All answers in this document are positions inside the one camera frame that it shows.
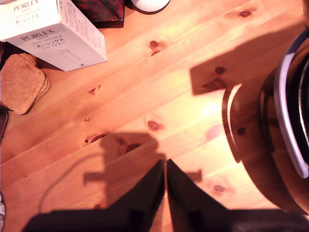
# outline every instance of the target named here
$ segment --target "black object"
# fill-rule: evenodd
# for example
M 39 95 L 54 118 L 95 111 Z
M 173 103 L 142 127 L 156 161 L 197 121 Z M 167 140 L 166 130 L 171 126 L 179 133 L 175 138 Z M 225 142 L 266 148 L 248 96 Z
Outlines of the black object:
M 164 162 L 160 160 L 133 189 L 109 208 L 37 215 L 23 232 L 146 232 L 151 227 L 164 190 Z
M 308 60 L 302 72 L 298 90 L 298 103 L 300 111 L 300 122 L 306 136 L 306 141 L 309 146 L 309 55 Z
M 304 126 L 304 113 L 307 112 L 307 103 L 303 103 L 303 107 L 301 107 L 301 102 L 304 100 L 302 99 L 303 96 L 301 92 L 304 78 L 306 74 L 308 75 L 308 66 L 309 55 L 307 55 L 298 66 L 296 73 L 291 79 L 287 94 L 288 112 L 293 133 L 297 140 L 302 157 L 307 163 L 309 160 L 309 139 Z
M 9 121 L 9 113 L 6 109 L 0 108 L 0 144 Z
M 23 232 L 146 232 L 162 201 L 164 162 L 160 160 L 108 209 L 54 211 L 32 218 Z M 176 232 L 305 232 L 309 223 L 282 210 L 228 210 L 172 161 L 167 163 L 169 205 Z
M 282 210 L 228 210 L 172 161 L 167 165 L 168 190 L 183 211 L 190 232 L 305 232 L 309 223 L 299 214 Z M 173 212 L 171 210 L 174 231 Z

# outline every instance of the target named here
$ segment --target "wooden table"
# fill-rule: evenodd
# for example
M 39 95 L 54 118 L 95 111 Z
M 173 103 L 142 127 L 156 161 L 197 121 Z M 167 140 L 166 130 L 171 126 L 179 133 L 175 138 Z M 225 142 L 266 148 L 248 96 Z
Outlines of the wooden table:
M 4 231 L 40 212 L 107 207 L 158 159 L 173 159 L 229 209 L 302 212 L 256 114 L 302 15 L 300 0 L 171 0 L 151 15 L 126 8 L 123 28 L 101 30 L 108 62 L 72 72 L 43 63 L 49 92 L 26 116 L 10 113 L 1 144 Z M 165 195 L 152 231 L 171 227 Z

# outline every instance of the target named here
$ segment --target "wood grain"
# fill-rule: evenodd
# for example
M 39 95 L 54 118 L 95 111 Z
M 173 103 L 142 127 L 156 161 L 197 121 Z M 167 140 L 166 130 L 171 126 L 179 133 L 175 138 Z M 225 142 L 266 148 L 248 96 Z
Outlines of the wood grain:
M 50 90 L 29 114 L 10 114 L 4 231 L 39 212 L 108 207 L 158 159 L 229 209 L 303 213 L 256 115 L 262 83 L 304 28 L 302 2 L 172 0 L 157 14 L 126 13 L 123 28 L 101 30 L 108 62 L 72 72 L 41 62 Z M 152 231 L 171 230 L 165 196 Z

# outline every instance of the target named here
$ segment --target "white box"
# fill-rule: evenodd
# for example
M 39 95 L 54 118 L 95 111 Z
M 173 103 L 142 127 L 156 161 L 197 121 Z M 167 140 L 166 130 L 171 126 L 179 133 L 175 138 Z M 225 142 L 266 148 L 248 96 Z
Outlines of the white box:
M 107 61 L 104 35 L 71 0 L 0 5 L 0 41 L 70 71 Z

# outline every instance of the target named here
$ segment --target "wooden plank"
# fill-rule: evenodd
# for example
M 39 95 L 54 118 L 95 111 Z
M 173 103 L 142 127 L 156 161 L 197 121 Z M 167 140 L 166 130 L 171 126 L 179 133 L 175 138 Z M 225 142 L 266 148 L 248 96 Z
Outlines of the wooden plank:
M 107 63 L 68 73 L 46 66 L 51 90 L 28 115 L 11 114 L 1 145 L 5 232 L 39 212 L 108 207 L 170 158 L 229 209 L 297 211 L 290 193 L 306 209 L 305 192 L 278 182 L 257 128 L 261 85 L 304 28 L 299 3 L 278 4 L 171 1 L 104 30 Z M 171 228 L 165 196 L 152 231 Z
M 260 13 L 256 16 L 256 23 L 263 23 L 267 21 L 269 18 L 265 17 L 264 14 Z M 217 38 L 220 36 L 224 30 L 219 30 L 219 28 L 229 28 L 233 27 L 233 24 L 227 24 L 226 20 L 221 22 L 221 20 L 212 19 L 208 21 L 194 21 L 194 19 L 201 18 L 197 13 L 193 13 L 192 11 L 188 12 L 188 15 L 186 18 L 184 18 L 184 15 L 182 15 L 182 24 L 175 24 L 174 19 L 171 19 L 169 30 L 164 30 L 164 26 L 160 26 L 157 28 L 154 28 L 153 31 L 156 32 L 162 32 L 166 35 L 166 37 L 172 37 L 173 41 L 171 45 L 168 46 L 169 49 L 164 50 L 164 56 L 160 56 L 159 58 L 153 58 L 153 59 L 145 59 L 145 56 L 149 56 L 151 51 L 150 48 L 147 48 L 145 52 L 141 52 L 141 50 L 134 49 L 135 47 L 143 47 L 142 41 L 145 40 L 145 35 L 141 35 L 134 40 L 130 41 L 129 43 L 126 43 L 121 49 L 117 49 L 114 52 L 111 52 L 110 54 L 110 61 L 108 63 L 108 68 L 104 68 L 103 72 L 102 70 L 99 71 L 99 66 L 89 67 L 83 70 L 79 70 L 78 74 L 79 76 L 87 75 L 87 73 L 91 72 L 93 73 L 93 76 L 100 73 L 101 77 L 108 76 L 108 80 L 105 78 L 101 81 L 100 85 L 102 86 L 101 92 L 103 93 L 101 96 L 104 97 L 104 100 L 111 100 L 113 96 L 117 96 L 119 92 L 124 92 L 126 89 L 133 86 L 136 82 L 139 82 L 145 75 L 148 76 L 147 73 L 149 71 L 155 72 L 159 69 L 164 68 L 165 64 L 171 64 L 179 58 L 182 57 L 182 54 L 187 51 L 194 51 L 200 48 L 201 39 L 203 38 L 203 43 L 209 43 L 211 40 Z M 248 24 L 250 24 L 248 21 L 243 21 L 242 24 L 246 27 L 248 27 Z M 123 60 L 118 61 L 118 59 L 115 59 L 116 57 L 121 57 L 123 51 L 126 51 L 127 53 L 131 54 L 130 60 Z M 140 66 L 143 67 L 142 69 L 136 69 L 136 63 L 141 62 Z M 117 72 L 115 76 L 115 71 L 113 70 L 119 70 L 121 69 L 121 72 Z M 11 159 L 12 157 L 15 157 L 16 154 L 19 154 L 20 152 L 24 151 L 25 149 L 30 149 L 35 144 L 39 143 L 42 139 L 46 139 L 46 137 L 50 137 L 55 128 L 64 127 L 65 125 L 70 124 L 72 121 L 79 119 L 81 115 L 84 115 L 85 112 L 91 111 L 91 103 L 89 102 L 90 96 L 85 96 L 87 94 L 87 91 L 91 89 L 91 87 L 87 87 L 85 89 L 85 86 L 88 86 L 88 81 L 93 80 L 93 78 L 87 78 L 83 81 L 76 81 L 75 71 L 70 72 L 70 74 L 66 75 L 66 78 L 63 78 L 61 82 L 54 83 L 53 84 L 53 91 L 54 93 L 57 93 L 57 96 L 55 97 L 52 93 L 52 90 L 49 92 L 49 95 L 45 96 L 46 102 L 48 104 L 44 104 L 41 102 L 41 104 L 38 104 L 38 107 L 40 107 L 39 112 L 37 112 L 36 115 L 29 114 L 30 121 L 36 121 L 36 126 L 31 127 L 31 132 L 33 136 L 30 141 L 27 141 L 27 144 L 23 143 L 14 143 L 13 140 L 10 140 L 10 136 L 14 136 L 16 139 L 20 137 L 24 137 L 26 133 L 30 133 L 27 128 L 25 128 L 22 124 L 18 125 L 12 129 L 10 129 L 11 125 L 9 125 L 9 130 L 6 133 L 6 138 L 9 140 L 8 143 L 5 143 L 6 145 L 3 146 L 3 149 L 5 150 L 5 157 L 2 158 L 2 162 L 6 162 L 7 160 Z M 54 104 L 57 104 L 57 102 L 62 101 L 62 107 L 59 106 L 53 107 Z M 97 101 L 101 105 L 105 103 L 105 101 Z M 75 102 L 76 105 L 78 105 L 78 109 L 76 109 L 76 105 L 72 105 L 71 102 Z M 49 124 L 44 124 L 44 121 L 40 122 L 36 119 L 37 116 L 42 115 L 42 117 L 46 118 L 46 121 L 52 122 Z

